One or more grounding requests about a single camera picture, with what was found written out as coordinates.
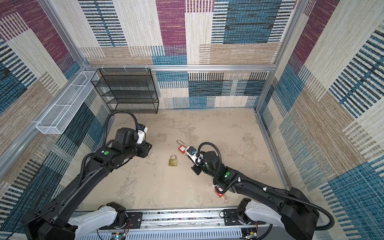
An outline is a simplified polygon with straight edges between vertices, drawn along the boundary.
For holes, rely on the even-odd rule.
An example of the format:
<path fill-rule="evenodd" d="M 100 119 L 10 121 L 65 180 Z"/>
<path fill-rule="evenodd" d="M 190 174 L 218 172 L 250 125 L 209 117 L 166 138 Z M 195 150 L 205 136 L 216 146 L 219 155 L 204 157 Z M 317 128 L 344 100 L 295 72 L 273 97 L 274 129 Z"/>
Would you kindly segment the brass padlock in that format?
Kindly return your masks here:
<path fill-rule="evenodd" d="M 169 159 L 169 167 L 176 167 L 178 165 L 178 158 L 176 155 L 171 155 Z"/>

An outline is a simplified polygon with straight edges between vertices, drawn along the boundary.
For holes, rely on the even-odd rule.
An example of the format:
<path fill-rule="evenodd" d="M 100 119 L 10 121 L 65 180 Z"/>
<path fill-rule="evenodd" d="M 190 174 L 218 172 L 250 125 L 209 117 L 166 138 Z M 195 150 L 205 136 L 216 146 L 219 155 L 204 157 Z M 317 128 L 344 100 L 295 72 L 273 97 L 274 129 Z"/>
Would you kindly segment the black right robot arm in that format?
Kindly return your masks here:
<path fill-rule="evenodd" d="M 245 225 L 262 221 L 285 229 L 296 240 L 310 240 L 316 231 L 329 230 L 335 224 L 334 217 L 311 203 L 301 190 L 274 188 L 225 166 L 212 143 L 204 142 L 197 149 L 189 146 L 185 154 L 196 175 L 205 173 L 213 178 L 219 195 L 232 192 L 245 196 L 237 208 L 238 219 Z"/>

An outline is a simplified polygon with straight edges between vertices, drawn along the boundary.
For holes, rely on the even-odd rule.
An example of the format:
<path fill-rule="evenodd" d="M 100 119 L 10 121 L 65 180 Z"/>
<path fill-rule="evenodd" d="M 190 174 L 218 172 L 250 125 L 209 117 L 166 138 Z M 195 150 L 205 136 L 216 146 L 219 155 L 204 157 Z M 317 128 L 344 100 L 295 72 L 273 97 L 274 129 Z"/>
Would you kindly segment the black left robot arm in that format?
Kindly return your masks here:
<path fill-rule="evenodd" d="M 78 240 L 103 227 L 125 229 L 129 223 L 126 208 L 115 202 L 80 218 L 72 215 L 89 193 L 114 170 L 134 157 L 148 156 L 152 145 L 146 142 L 148 128 L 133 118 L 135 127 L 120 128 L 113 140 L 104 141 L 95 152 L 85 155 L 80 173 L 60 194 L 37 213 L 27 212 L 22 227 L 29 240 Z"/>

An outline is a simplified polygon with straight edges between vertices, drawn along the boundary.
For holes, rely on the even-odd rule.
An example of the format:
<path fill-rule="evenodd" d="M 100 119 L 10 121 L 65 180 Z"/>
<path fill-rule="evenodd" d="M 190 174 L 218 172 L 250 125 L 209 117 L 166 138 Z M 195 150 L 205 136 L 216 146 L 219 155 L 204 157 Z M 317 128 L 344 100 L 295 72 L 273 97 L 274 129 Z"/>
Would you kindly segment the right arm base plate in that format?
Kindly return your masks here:
<path fill-rule="evenodd" d="M 224 220 L 225 226 L 256 226 L 266 224 L 262 221 L 248 221 L 245 223 L 238 217 L 237 211 L 235 209 L 221 210 L 219 216 Z"/>

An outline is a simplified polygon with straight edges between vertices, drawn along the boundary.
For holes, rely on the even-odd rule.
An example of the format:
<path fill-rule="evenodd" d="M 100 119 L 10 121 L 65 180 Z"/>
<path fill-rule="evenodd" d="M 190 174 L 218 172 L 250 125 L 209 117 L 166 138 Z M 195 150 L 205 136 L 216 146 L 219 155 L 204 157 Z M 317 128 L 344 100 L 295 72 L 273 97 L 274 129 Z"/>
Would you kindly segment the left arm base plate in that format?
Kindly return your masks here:
<path fill-rule="evenodd" d="M 127 218 L 127 224 L 131 223 L 131 226 L 128 227 L 127 225 L 123 225 L 121 228 L 115 228 L 113 226 L 105 226 L 102 227 L 100 230 L 132 230 L 132 229 L 140 229 L 142 224 L 142 217 L 143 212 L 126 212 Z"/>

